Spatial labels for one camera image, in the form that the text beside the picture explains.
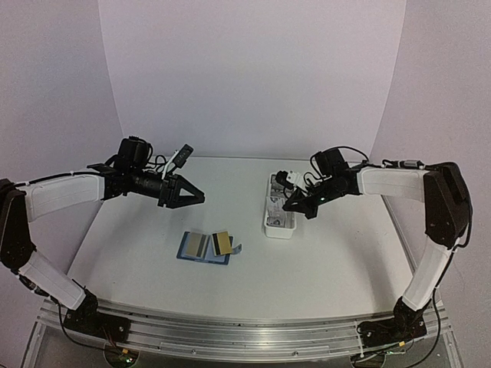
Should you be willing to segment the gold credit card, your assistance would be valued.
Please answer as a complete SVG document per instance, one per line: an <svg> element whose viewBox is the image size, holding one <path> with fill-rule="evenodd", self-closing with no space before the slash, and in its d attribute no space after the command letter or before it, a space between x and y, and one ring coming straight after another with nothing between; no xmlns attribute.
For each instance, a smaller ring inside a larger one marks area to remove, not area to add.
<svg viewBox="0 0 491 368"><path fill-rule="evenodd" d="M190 232L187 238L185 255L193 258L204 258L208 238L208 235Z"/></svg>

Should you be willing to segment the silver cards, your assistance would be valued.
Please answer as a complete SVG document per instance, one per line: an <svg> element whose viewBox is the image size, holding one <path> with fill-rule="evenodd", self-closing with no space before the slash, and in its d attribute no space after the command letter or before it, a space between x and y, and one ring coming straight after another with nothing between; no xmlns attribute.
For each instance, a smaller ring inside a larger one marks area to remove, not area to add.
<svg viewBox="0 0 491 368"><path fill-rule="evenodd" d="M232 254L232 242L227 231L212 233L209 237L207 255L221 257Z"/></svg>

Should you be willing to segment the blue card holder wallet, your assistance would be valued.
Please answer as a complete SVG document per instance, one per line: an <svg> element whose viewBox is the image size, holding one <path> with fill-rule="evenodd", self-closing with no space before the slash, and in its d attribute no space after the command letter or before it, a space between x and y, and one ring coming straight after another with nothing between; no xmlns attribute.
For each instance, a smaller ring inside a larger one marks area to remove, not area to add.
<svg viewBox="0 0 491 368"><path fill-rule="evenodd" d="M232 248L230 254L216 255L213 237L197 232L184 232L176 254L177 259L211 265L228 265L232 255L242 251L242 244Z"/></svg>

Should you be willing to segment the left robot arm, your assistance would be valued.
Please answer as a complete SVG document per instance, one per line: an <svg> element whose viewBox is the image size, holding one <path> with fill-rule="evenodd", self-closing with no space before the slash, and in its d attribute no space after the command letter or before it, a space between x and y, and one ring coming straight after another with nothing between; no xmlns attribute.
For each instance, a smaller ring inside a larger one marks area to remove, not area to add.
<svg viewBox="0 0 491 368"><path fill-rule="evenodd" d="M101 312L95 294L68 277L38 250L31 240L30 224L63 209L130 193L156 199L159 207L168 209L202 204L204 192L175 172L192 153L193 148L184 145L157 171L150 165L152 145L129 136L122 139L115 155L104 163L87 166L84 171L19 183L2 179L2 265L30 291L67 310L58 315L63 329L123 343L129 333L129 319Z"/></svg>

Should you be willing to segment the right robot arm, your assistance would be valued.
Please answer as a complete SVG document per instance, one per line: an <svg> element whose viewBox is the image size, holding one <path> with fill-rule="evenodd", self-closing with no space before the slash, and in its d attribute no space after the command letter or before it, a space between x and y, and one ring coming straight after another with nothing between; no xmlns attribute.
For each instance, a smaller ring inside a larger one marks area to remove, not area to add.
<svg viewBox="0 0 491 368"><path fill-rule="evenodd" d="M423 315L435 305L437 288L456 251L470 243L473 204L457 163L426 164L420 160L389 160L380 164L363 158L349 163L335 146L314 154L315 171L304 174L279 171L275 181L284 189L286 212L314 219L321 205L347 196L381 196L406 199L421 206L425 245L407 288L386 319L366 320L358 325L366 347L391 345L422 337L427 328Z"/></svg>

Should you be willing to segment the white plastic tray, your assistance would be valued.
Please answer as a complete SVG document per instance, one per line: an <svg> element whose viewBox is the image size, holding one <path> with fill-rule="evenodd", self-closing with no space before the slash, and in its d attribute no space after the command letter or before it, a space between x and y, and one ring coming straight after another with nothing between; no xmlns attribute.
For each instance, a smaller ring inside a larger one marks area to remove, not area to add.
<svg viewBox="0 0 491 368"><path fill-rule="evenodd" d="M275 180L276 174L269 176L265 196L263 228L268 238L291 239L296 230L294 212L286 212L283 205L292 194Z"/></svg>

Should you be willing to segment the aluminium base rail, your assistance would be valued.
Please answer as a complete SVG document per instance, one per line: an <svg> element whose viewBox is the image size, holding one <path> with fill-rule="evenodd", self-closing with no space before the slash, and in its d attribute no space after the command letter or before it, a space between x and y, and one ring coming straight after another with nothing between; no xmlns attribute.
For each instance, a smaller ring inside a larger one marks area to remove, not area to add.
<svg viewBox="0 0 491 368"><path fill-rule="evenodd" d="M431 355L418 366L463 366L445 307L438 302L440 337ZM399 347L399 342L385 345L375 343L361 334L363 322L379 322L390 317L389 313L359 315L340 318L308 318L297 320L240 320L225 317L207 317L151 310L142 307L99 301L98 310L109 317L122 317L127 321L122 342L128 349L159 353L172 357L214 360L225 362L281 363L303 360L326 360L335 357L362 354L375 350L397 351L407 349L403 358L411 365L421 360L434 345L438 321L432 307L423 315L426 334L408 334L409 347ZM30 342L25 350L23 367L34 367L41 357L41 345L48 343L48 328L61 332L58 307L51 300L44 300L33 326Z"/></svg>

